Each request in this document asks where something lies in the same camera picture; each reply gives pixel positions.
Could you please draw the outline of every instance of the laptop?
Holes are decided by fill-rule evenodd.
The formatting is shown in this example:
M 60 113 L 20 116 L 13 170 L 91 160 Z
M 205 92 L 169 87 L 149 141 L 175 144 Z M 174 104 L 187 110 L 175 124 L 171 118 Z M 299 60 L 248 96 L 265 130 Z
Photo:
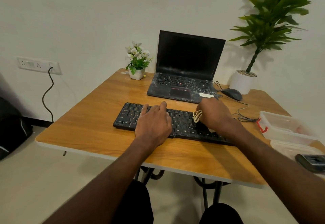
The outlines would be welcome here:
M 161 30 L 147 95 L 192 103 L 217 98 L 212 80 L 224 45 L 223 39 Z

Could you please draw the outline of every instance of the red clip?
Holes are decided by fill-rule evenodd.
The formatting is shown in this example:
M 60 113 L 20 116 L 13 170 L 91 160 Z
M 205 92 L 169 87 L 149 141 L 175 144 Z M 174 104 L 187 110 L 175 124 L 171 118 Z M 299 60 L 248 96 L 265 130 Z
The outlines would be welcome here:
M 265 127 L 265 130 L 263 130 L 263 128 L 262 128 L 261 125 L 260 125 L 260 120 L 261 120 L 261 118 L 259 118 L 258 121 L 256 121 L 256 124 L 257 124 L 258 128 L 260 128 L 261 132 L 262 132 L 262 133 L 265 133 L 265 132 L 267 132 L 268 127 L 266 126 L 266 127 Z

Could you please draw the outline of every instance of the electrical outlet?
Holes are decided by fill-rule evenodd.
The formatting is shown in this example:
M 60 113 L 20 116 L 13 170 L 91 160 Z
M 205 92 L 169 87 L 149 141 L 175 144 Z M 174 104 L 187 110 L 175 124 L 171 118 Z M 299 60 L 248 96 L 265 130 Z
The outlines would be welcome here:
M 47 73 L 50 67 L 53 67 L 53 69 L 50 70 L 51 74 L 62 75 L 58 62 L 46 61 L 46 60 L 34 60 L 34 59 L 21 58 L 21 57 L 18 57 L 17 60 L 18 60 L 18 67 L 21 69 Z

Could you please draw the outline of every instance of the black pants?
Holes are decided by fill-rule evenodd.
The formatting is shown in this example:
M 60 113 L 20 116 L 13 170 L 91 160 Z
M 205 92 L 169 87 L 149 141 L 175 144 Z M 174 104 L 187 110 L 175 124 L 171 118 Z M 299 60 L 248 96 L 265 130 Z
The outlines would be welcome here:
M 148 190 L 140 181 L 132 181 L 117 208 L 112 224 L 117 223 L 153 224 Z M 231 223 L 243 224 L 236 210 L 226 204 L 210 206 L 202 215 L 199 224 Z

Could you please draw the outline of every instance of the potted plant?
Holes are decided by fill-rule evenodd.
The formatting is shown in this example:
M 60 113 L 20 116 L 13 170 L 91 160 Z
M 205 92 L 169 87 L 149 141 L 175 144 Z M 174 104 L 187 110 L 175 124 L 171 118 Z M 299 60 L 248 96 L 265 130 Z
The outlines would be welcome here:
M 130 78 L 140 80 L 143 78 L 144 71 L 152 61 L 150 58 L 150 52 L 148 50 L 143 50 L 140 43 L 132 41 L 133 47 L 126 47 L 127 56 L 130 58 L 130 63 L 126 66 L 129 70 Z
M 301 28 L 291 14 L 306 15 L 309 11 L 303 6 L 311 3 L 310 0 L 249 0 L 258 10 L 257 14 L 239 17 L 247 22 L 246 27 L 234 26 L 245 35 L 231 39 L 237 41 L 245 39 L 241 46 L 254 44 L 255 54 L 246 70 L 237 70 L 230 82 L 230 88 L 236 89 L 242 94 L 248 94 L 251 84 L 256 74 L 251 72 L 251 68 L 258 54 L 265 49 L 282 50 L 280 45 L 284 45 L 292 40 L 300 40 L 290 37 L 290 34 Z

